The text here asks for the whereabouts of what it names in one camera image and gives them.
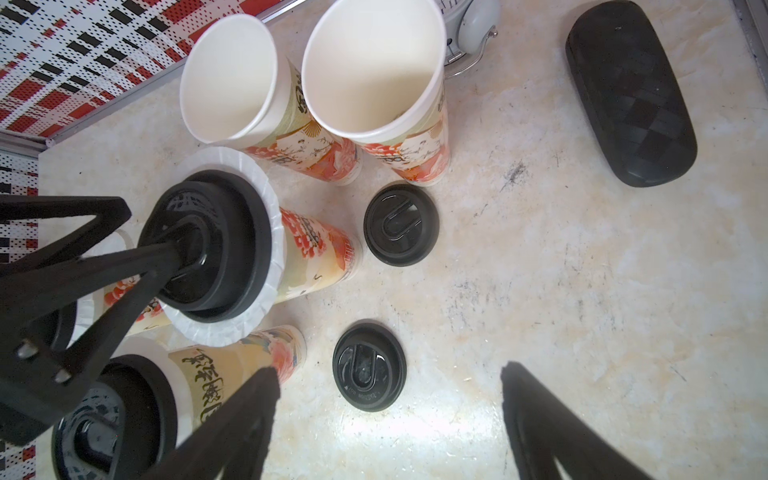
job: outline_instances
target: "marble countertop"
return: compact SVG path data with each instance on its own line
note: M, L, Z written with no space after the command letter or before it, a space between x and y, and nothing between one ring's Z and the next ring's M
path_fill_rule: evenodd
M308 359L283 388L264 478L517 478L499 381L511 360L655 478L768 476L768 101L730 2L638 3L687 102L693 168L647 189L611 173L564 54L595 2L503 2L486 57L446 82L435 249L407 268L368 254L354 281L265 320L299 327ZM329 4L269 24L296 65ZM119 195L136 240L202 148L178 83L44 152L40 193ZM362 237L369 200L397 179L363 163L347 187L262 165L282 205ZM42 223L41 244L67 226ZM365 318L408 359L399 400L374 414L342 399L330 368Z

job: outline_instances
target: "lid on table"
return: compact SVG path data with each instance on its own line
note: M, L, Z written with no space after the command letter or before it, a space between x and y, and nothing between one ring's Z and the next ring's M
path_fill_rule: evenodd
M440 219L432 199L421 188L395 184L371 200L363 221L368 248L384 263L408 266L432 251Z
M336 344L333 378L347 402L378 412L400 395L406 383L406 356L389 330L378 323L360 323Z

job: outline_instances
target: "white paper cup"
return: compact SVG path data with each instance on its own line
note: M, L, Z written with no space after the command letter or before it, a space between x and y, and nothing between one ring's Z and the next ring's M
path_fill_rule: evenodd
M359 174L354 143L312 118L299 72L256 17L231 15L205 31L187 57L179 96L184 124L205 144L335 184Z
M446 42L433 0L338 0L304 52L306 103L332 134L412 184L434 184L450 160Z

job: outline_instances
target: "cup rim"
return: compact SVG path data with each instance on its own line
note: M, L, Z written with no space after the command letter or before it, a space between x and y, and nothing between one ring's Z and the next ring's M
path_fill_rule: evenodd
M411 105L408 108L408 110L406 110L402 115L397 117L395 120L389 122L388 124L384 124L381 127L377 127L368 131L350 132L350 131L342 131L342 130L339 130L338 128L331 127L325 121L321 120L317 116L317 114L315 113L315 109L312 106L312 102L310 101L309 95L306 94L307 83L305 79L306 79L306 60L308 57L307 52L310 50L310 47L313 46L315 37L317 36L317 32L328 21L328 18L330 18L333 15L333 12L336 9L340 8L341 5L345 5L347 2L354 2L354 1L355 0L336 0L328 8L328 10L326 10L326 12L317 22L317 25L315 25L315 28L312 30L310 39L307 40L306 47L304 48L304 58L301 62L301 78L302 78L303 90L304 90L304 101L306 102L307 107L309 107L310 109L310 113L312 114L313 118L316 121L318 121L325 129L327 129L333 134L339 135L340 137L349 138L349 139L366 139L366 138L380 137L381 135L384 135L388 131L400 129L402 125L406 123L408 119L413 115L413 113L416 110L418 110L422 106L422 104L424 104L429 99L429 96L434 93L434 90L438 87L438 84L443 82L444 80L445 73L443 71L443 67L445 66L446 44L445 44L445 41L442 42L442 47L440 48L440 55L439 55L439 58L437 59L435 70L432 73L432 77L429 79L429 83L424 87L424 91L421 93L421 95L419 95L419 98L417 98L416 101L413 102L413 105ZM439 19L438 28L440 31L442 31L443 38L447 38L448 34L445 31L445 21L442 17L442 13L440 12L437 4L434 2L434 0L423 0L423 1L429 4L429 8L431 8L432 13L435 15L435 18Z
M252 25L255 25L256 28L262 29L262 31L266 32L266 37L269 39L269 51L267 52L270 56L270 63L272 64L272 80L270 81L270 89L266 93L266 97L264 98L264 103L261 105L261 109L258 111L258 113L253 117L253 119L249 122L246 127L244 127L242 130L238 131L235 134L230 135L227 138L218 138L215 140L211 140L210 138L202 138L197 135L196 132L192 131L190 128L189 122L187 121L187 112L184 108L184 91L185 87L187 86L189 75L187 75L187 64L194 61L196 57L197 52L197 46L201 45L207 38L209 38L214 31L219 30L222 28L222 25L226 26L226 23L231 23L234 20L246 20L250 22ZM214 144L221 141L227 141L227 140L237 140L239 138L244 137L248 132L253 130L253 128L261 122L264 117L266 117L266 113L269 111L270 106L272 104L272 100L275 96L275 91L277 90L277 74L279 70L279 62L277 57L277 45L275 44L275 39L272 36L272 32L268 29L268 27L258 18L248 15L246 13L236 13L235 15L228 15L226 17L220 18L216 22L214 22L208 29L200 36L200 38L197 39L195 42L195 45L192 47L192 52L186 57L184 60L184 71L181 74L181 83L179 85L179 105L181 108L181 118L184 120L184 126L187 127L187 131L189 131L193 137L198 139L199 141L205 143L205 144Z

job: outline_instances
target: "white alarm clock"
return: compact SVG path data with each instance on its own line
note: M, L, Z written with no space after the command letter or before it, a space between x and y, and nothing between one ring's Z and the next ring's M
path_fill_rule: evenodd
M445 77L455 77L480 61L485 43L497 35L500 0L435 0L445 20L448 49Z

